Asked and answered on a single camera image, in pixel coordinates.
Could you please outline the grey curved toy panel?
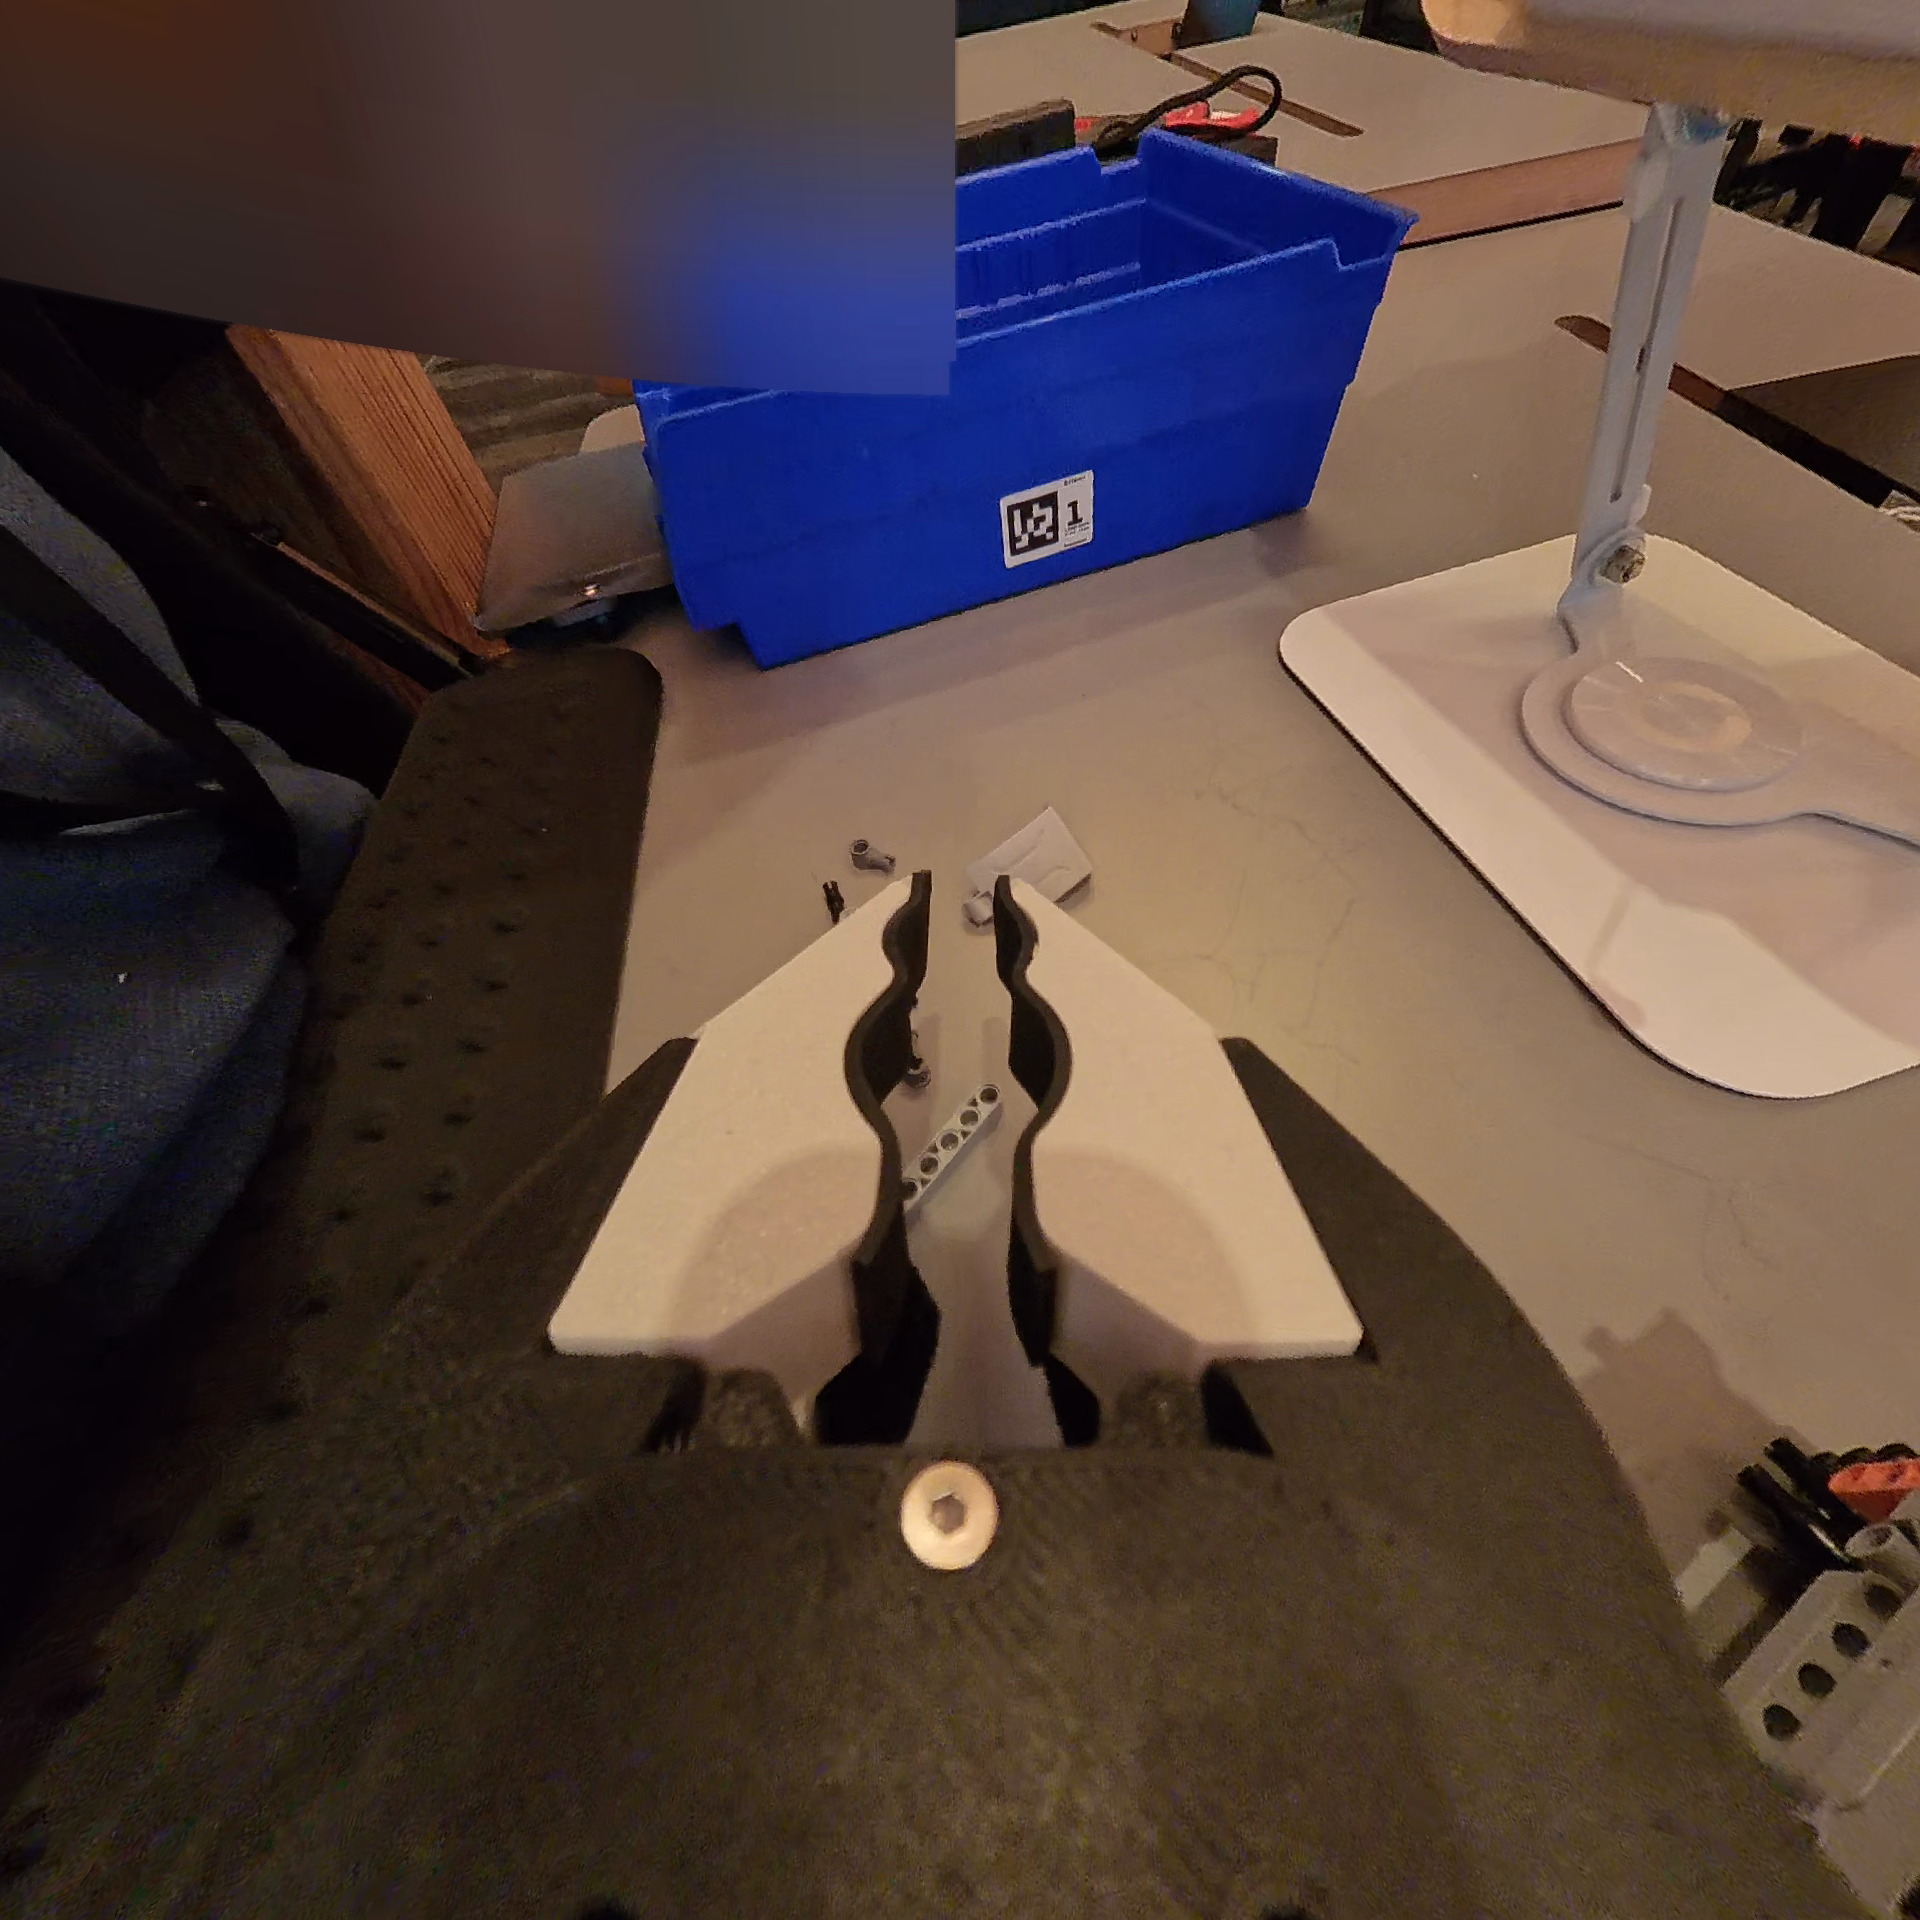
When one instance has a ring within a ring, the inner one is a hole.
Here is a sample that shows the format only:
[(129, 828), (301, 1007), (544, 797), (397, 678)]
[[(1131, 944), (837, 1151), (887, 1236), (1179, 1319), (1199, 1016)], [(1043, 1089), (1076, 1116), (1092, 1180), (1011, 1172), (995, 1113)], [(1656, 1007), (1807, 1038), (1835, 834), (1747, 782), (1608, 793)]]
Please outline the grey curved toy panel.
[(1024, 880), (1046, 901), (1060, 903), (1092, 877), (1092, 861), (1057, 808), (1044, 807), (995, 850), (967, 863), (969, 894), (963, 912), (969, 926), (991, 922), (999, 877)]

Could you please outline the ribbed wooden cabinet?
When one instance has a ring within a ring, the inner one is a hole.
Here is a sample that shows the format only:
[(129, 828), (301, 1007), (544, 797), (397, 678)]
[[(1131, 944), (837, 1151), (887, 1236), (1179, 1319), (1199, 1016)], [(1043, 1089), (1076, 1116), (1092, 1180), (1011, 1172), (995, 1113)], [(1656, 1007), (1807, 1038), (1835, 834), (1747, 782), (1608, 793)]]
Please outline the ribbed wooden cabinet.
[(403, 609), (469, 655), (503, 657), (510, 644), (475, 623), (495, 493), (421, 356), (248, 324), (225, 341)]

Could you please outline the blue plastic bin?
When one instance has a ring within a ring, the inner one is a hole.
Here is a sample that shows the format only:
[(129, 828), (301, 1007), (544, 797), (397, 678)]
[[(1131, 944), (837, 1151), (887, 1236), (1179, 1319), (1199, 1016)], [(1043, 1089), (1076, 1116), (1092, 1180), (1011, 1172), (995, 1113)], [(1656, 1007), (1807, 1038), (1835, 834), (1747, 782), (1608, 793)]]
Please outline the blue plastic bin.
[[(1415, 215), (1168, 129), (958, 180), (945, 394), (637, 385), (692, 629), (788, 664), (1300, 512)], [(1092, 471), (1095, 536), (999, 500)]]

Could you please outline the black power adapter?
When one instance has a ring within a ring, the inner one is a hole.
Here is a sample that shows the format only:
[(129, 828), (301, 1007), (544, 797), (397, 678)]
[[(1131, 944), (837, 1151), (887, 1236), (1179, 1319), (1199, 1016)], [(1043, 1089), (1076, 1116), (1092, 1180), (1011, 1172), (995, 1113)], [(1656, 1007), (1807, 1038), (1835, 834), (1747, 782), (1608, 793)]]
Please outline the black power adapter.
[(1070, 152), (1075, 144), (1076, 114), (1068, 97), (1029, 103), (963, 120), (952, 135), (952, 172), (958, 178), (987, 173)]

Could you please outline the white printed tag label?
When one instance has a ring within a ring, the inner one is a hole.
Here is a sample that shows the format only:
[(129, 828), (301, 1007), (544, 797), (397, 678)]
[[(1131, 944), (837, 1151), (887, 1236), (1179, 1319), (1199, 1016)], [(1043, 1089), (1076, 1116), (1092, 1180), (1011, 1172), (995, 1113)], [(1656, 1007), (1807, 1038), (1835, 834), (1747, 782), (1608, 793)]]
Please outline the white printed tag label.
[(999, 498), (999, 549), (1007, 569), (1063, 557), (1092, 536), (1092, 471), (1057, 474)]

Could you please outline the grey toy building model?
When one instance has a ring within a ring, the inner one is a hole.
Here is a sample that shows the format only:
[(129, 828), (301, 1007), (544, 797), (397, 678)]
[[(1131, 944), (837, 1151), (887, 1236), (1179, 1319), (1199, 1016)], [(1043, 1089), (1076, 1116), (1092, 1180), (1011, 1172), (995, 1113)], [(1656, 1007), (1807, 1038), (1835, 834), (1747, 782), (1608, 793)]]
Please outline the grey toy building model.
[(1918, 1454), (1766, 1442), (1676, 1591), (1766, 1776), (1876, 1914), (1918, 1914)]

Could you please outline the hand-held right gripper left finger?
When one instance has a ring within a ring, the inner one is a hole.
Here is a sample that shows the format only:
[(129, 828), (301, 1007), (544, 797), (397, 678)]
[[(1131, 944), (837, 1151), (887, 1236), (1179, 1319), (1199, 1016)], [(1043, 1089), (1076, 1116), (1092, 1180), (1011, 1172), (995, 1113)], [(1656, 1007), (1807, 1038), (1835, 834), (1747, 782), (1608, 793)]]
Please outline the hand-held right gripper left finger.
[(887, 881), (678, 1052), (549, 1320), (558, 1353), (756, 1372), (814, 1429), (910, 1429), (940, 1310), (885, 1101), (915, 1062), (931, 874)]

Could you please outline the white desk stand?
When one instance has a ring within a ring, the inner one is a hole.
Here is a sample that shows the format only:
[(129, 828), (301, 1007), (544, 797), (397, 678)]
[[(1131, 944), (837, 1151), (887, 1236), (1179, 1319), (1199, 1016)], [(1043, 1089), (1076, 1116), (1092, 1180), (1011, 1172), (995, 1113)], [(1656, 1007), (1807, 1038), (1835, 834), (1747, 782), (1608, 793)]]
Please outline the white desk stand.
[(1287, 671), (1620, 1029), (1752, 1097), (1916, 1066), (1916, 674), (1648, 534), (1725, 135), (1648, 111), (1577, 529), (1297, 614)]

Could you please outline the metal plate with caster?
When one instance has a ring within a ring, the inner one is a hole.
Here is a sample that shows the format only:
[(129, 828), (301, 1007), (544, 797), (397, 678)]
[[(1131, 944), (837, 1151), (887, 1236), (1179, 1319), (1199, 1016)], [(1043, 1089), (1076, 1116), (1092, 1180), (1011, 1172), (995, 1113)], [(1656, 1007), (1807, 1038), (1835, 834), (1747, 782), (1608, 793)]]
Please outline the metal plate with caster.
[(581, 623), (672, 582), (641, 445), (581, 449), (503, 482), (470, 623), (485, 634)]

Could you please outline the dark flat panel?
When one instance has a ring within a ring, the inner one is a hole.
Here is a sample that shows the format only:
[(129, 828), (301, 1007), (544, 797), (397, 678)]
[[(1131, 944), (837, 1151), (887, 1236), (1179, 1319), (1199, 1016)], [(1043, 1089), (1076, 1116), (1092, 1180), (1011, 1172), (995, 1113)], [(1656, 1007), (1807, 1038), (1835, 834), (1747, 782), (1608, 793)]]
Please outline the dark flat panel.
[(1916, 353), (1739, 388), (1673, 362), (1669, 390), (1846, 496), (1916, 524)]

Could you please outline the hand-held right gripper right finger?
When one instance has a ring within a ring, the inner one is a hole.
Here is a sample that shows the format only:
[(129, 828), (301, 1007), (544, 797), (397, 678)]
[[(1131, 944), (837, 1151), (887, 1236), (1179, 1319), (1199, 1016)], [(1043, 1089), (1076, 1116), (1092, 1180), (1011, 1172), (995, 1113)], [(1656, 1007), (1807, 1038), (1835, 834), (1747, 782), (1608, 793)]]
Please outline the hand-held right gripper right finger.
[(1145, 1378), (1345, 1360), (1363, 1324), (1224, 1041), (1029, 880), (996, 877), (1015, 1140), (1007, 1303), (1060, 1429)]

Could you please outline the black dimpled pad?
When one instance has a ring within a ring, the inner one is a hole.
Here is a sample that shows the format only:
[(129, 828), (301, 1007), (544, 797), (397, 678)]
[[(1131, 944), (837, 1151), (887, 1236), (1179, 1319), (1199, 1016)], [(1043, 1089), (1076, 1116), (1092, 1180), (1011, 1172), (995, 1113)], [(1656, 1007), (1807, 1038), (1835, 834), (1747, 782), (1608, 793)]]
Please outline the black dimpled pad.
[(417, 716), (208, 1268), (222, 1470), (271, 1465), (598, 1101), (661, 717), (657, 671), (617, 647), (499, 666)]

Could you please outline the long grey toy beam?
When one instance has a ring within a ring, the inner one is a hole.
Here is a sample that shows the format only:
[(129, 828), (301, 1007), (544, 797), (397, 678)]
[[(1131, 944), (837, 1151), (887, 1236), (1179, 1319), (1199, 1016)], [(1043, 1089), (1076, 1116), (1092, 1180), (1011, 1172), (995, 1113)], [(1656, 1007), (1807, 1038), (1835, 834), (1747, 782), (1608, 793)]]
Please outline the long grey toy beam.
[(999, 1126), (1001, 1085), (976, 1085), (969, 1097), (940, 1125), (924, 1148), (902, 1164), (902, 1210), (917, 1214), (926, 1198), (958, 1164)]

